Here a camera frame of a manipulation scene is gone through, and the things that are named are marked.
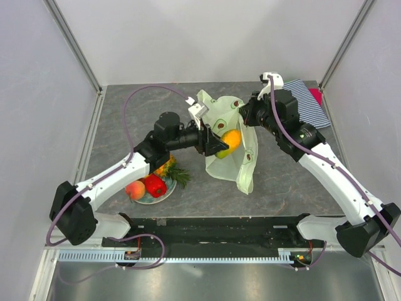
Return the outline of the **orange green toy papaya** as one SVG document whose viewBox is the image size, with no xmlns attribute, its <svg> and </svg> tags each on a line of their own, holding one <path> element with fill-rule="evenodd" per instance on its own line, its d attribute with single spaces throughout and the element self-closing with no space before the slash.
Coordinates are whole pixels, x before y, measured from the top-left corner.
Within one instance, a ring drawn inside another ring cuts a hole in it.
<svg viewBox="0 0 401 301">
<path fill-rule="evenodd" d="M 216 157 L 218 159 L 223 159 L 229 155 L 231 155 L 240 145 L 241 145 L 241 131 L 237 129 L 232 129 L 227 131 L 222 137 L 221 140 L 225 142 L 229 149 L 225 151 L 218 152 Z"/>
</svg>

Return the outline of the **green avocado print plastic bag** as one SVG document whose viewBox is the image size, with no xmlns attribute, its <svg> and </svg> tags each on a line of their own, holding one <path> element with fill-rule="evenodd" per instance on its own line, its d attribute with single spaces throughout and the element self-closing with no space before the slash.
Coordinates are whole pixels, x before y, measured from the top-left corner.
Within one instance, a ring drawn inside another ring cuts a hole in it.
<svg viewBox="0 0 401 301">
<path fill-rule="evenodd" d="M 213 99 L 205 90 L 198 92 L 197 99 L 209 109 L 203 122 L 229 146 L 228 150 L 206 158 L 206 172 L 216 179 L 235 182 L 244 194 L 252 193 L 258 138 L 255 129 L 246 126 L 240 114 L 244 101 L 234 96 Z"/>
</svg>

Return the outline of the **orange toy pineapple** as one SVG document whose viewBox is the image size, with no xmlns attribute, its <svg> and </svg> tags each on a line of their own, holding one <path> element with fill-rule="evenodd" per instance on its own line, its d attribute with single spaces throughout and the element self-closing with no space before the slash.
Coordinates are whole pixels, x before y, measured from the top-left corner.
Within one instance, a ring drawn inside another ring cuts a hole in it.
<svg viewBox="0 0 401 301">
<path fill-rule="evenodd" d="M 154 171 L 158 177 L 167 177 L 175 181 L 182 189 L 186 188 L 191 180 L 189 171 L 177 164 L 177 159 L 170 154 L 169 160 Z"/>
</svg>

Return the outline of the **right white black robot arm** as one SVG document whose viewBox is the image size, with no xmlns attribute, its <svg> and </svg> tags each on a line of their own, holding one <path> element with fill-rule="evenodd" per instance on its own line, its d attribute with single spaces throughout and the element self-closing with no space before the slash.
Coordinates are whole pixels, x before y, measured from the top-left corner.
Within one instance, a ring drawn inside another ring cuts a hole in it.
<svg viewBox="0 0 401 301">
<path fill-rule="evenodd" d="M 279 148 L 314 175 L 344 213 L 342 218 L 302 214 L 298 224 L 287 231 L 291 245 L 321 240 L 339 244 L 360 258 L 393 232 L 400 208 L 370 194 L 347 171 L 323 135 L 300 121 L 298 102 L 290 91 L 254 92 L 239 113 L 245 125 L 261 126 L 272 133 Z"/>
</svg>

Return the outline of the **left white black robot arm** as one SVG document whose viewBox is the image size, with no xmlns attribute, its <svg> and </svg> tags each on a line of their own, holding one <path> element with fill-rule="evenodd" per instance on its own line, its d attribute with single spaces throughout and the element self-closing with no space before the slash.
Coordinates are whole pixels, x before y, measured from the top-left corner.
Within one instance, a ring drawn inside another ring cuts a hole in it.
<svg viewBox="0 0 401 301">
<path fill-rule="evenodd" d="M 137 230 L 123 214 L 101 214 L 98 208 L 130 183 L 144 178 L 164 165 L 170 151 L 195 147 L 200 154 L 213 156 L 229 146 L 208 125 L 191 121 L 184 126 L 173 112 L 164 112 L 144 140 L 128 156 L 100 174 L 72 185 L 68 181 L 57 187 L 49 217 L 51 226 L 46 244 L 54 229 L 64 236 L 62 242 L 80 245 L 90 238 L 112 237 L 123 246 L 137 241 Z"/>
</svg>

